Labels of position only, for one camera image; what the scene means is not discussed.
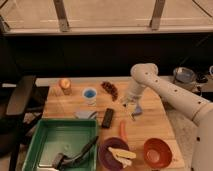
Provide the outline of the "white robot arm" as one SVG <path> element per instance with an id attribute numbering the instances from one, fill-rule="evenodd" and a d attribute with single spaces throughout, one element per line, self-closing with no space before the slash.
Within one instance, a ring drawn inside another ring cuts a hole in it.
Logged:
<path id="1" fill-rule="evenodd" d="M 137 103 L 149 87 L 197 125 L 191 163 L 193 171 L 213 171 L 213 102 L 158 76 L 154 63 L 135 64 L 122 104 Z"/>

